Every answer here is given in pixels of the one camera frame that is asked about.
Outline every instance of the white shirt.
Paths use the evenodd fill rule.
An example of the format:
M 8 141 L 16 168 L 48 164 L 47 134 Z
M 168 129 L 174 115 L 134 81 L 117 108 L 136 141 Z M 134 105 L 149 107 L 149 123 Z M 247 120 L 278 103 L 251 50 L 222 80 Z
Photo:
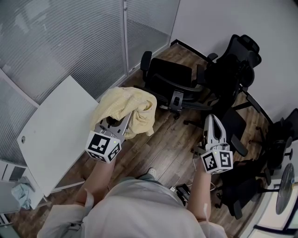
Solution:
M 216 224 L 198 223 L 181 200 L 162 185 L 132 179 L 116 185 L 84 217 L 79 205 L 53 206 L 40 238 L 63 237 L 61 230 L 83 221 L 85 238 L 225 238 Z

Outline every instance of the white table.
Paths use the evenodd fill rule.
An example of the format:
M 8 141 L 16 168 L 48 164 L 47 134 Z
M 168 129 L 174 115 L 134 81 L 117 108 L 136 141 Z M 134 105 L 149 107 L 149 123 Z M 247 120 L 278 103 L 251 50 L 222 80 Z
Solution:
M 26 164 L 46 197 L 59 190 L 56 186 L 83 154 L 97 105 L 68 76 L 44 100 L 18 136 Z

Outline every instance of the blue cloth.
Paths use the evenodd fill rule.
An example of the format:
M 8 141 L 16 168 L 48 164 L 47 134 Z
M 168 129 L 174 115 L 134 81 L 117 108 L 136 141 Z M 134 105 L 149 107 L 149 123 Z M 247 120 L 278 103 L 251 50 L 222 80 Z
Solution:
M 12 195 L 19 202 L 20 206 L 26 210 L 30 209 L 30 198 L 29 198 L 29 189 L 31 189 L 26 184 L 18 184 L 17 186 L 11 189 Z

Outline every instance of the white wall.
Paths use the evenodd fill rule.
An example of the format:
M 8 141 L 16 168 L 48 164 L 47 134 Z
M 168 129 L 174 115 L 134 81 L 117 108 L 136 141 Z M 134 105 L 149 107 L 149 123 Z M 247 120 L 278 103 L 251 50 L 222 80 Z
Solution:
M 298 107 L 298 6 L 293 0 L 181 0 L 171 41 L 223 54 L 232 34 L 260 46 L 249 93 L 273 121 Z

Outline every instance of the shoe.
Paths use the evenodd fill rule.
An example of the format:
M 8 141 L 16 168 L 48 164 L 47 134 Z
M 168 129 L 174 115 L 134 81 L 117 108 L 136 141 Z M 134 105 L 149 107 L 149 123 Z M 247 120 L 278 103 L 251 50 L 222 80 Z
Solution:
M 147 171 L 147 174 L 151 174 L 154 179 L 156 178 L 156 169 L 155 168 L 149 168 Z

